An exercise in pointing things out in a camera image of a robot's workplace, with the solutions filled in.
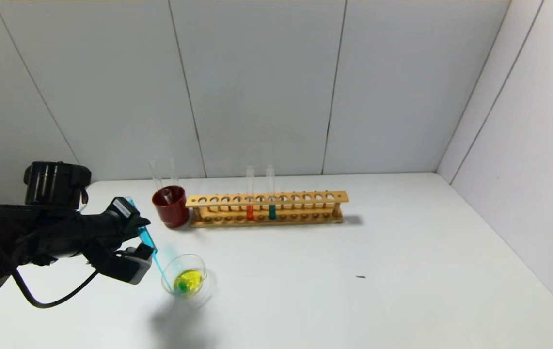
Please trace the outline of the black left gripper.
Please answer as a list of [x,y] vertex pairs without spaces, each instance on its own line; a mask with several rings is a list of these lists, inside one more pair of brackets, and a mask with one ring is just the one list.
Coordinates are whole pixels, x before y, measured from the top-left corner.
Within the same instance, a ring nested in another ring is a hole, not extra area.
[[120,247],[134,238],[142,239],[150,221],[123,197],[115,197],[99,214],[81,215],[81,246],[99,243],[103,247]]

